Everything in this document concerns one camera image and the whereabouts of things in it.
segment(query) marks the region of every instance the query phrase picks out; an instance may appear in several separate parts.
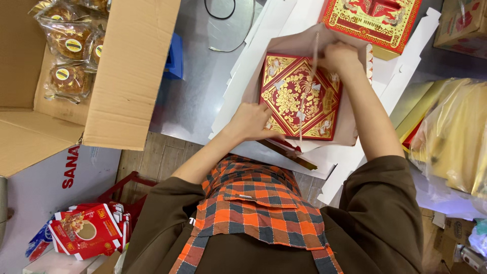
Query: brown shirt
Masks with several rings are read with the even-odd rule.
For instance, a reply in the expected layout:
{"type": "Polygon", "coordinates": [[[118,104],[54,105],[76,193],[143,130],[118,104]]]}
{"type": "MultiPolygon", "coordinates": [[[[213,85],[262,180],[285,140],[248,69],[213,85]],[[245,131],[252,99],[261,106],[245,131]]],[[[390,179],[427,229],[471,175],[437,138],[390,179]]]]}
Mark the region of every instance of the brown shirt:
{"type": "MultiPolygon", "coordinates": [[[[320,209],[325,234],[346,274],[422,273],[423,231],[408,162],[374,159],[345,181],[340,207],[320,209]]],[[[200,185],[171,177],[156,185],[130,241],[123,274],[168,273],[188,240],[200,185]]],[[[310,251],[245,234],[209,238],[196,273],[317,273],[310,251]]]]}

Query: hand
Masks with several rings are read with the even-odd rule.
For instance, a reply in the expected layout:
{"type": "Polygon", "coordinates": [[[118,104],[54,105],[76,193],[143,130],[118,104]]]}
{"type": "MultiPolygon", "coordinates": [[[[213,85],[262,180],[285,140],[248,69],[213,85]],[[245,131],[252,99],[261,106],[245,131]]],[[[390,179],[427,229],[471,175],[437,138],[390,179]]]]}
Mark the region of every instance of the hand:
{"type": "Polygon", "coordinates": [[[284,140],[284,135],[274,130],[265,130],[265,123],[272,115],[265,104],[241,103],[230,123],[223,128],[224,134],[239,142],[254,141],[266,138],[284,140]]]}
{"type": "Polygon", "coordinates": [[[340,77],[345,73],[355,71],[356,68],[363,71],[362,64],[358,60],[357,49],[348,44],[343,42],[329,44],[324,53],[325,58],[318,60],[318,66],[338,73],[340,77]]]}

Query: orange checkered apron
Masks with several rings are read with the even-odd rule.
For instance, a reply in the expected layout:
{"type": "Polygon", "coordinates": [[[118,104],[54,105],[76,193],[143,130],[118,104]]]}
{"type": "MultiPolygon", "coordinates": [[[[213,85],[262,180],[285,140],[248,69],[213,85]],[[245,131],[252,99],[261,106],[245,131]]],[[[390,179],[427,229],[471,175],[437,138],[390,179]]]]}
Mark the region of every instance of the orange checkered apron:
{"type": "Polygon", "coordinates": [[[206,198],[171,274],[194,273],[209,237],[234,233],[310,250],[320,274],[343,273],[326,240],[321,213],[301,197],[292,172],[230,155],[202,187],[206,198]]]}

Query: wooden floor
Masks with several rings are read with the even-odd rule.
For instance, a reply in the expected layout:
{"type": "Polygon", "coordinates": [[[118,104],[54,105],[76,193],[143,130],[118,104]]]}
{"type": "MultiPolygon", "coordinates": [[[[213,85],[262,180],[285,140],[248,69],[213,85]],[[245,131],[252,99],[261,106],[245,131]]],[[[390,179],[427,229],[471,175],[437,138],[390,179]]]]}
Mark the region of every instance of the wooden floor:
{"type": "MultiPolygon", "coordinates": [[[[203,146],[169,137],[163,134],[149,132],[144,151],[122,151],[118,166],[117,181],[132,171],[155,182],[167,179],[182,163],[193,156],[203,146]]],[[[318,201],[318,194],[325,180],[295,173],[296,180],[303,197],[318,208],[325,204],[318,201]]],[[[122,202],[133,203],[148,193],[150,187],[130,182],[124,187],[122,202]]],[[[422,209],[424,231],[423,268],[428,274],[448,274],[446,267],[440,262],[441,253],[434,249],[434,242],[439,228],[431,221],[433,212],[422,209]]]]}
{"type": "MultiPolygon", "coordinates": [[[[161,182],[167,179],[181,164],[199,151],[203,146],[186,142],[159,133],[149,132],[144,151],[123,150],[118,165],[117,181],[132,171],[138,171],[139,176],[161,182]]],[[[323,207],[318,201],[321,188],[325,180],[314,178],[301,173],[295,173],[302,196],[315,205],[323,207]]],[[[122,202],[133,203],[150,190],[134,182],[128,183],[122,193],[122,202]]]]}

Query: string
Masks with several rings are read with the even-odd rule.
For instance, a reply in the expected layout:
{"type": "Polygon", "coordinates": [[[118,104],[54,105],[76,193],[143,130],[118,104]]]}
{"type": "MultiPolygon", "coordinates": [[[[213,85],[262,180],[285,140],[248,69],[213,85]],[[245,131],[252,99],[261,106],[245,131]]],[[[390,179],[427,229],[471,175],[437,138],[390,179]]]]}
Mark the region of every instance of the string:
{"type": "MultiPolygon", "coordinates": [[[[302,146],[303,142],[303,134],[302,134],[302,127],[303,127],[303,112],[304,112],[304,99],[308,95],[308,93],[311,92],[311,89],[313,88],[313,79],[315,78],[316,75],[316,69],[318,67],[318,39],[319,39],[319,32],[316,32],[316,41],[315,41],[315,47],[313,49],[313,63],[312,63],[312,68],[311,68],[311,74],[308,76],[308,83],[309,83],[309,89],[301,95],[301,106],[300,106],[300,147],[302,146]]],[[[295,150],[296,155],[302,155],[302,152],[295,150]]]]}

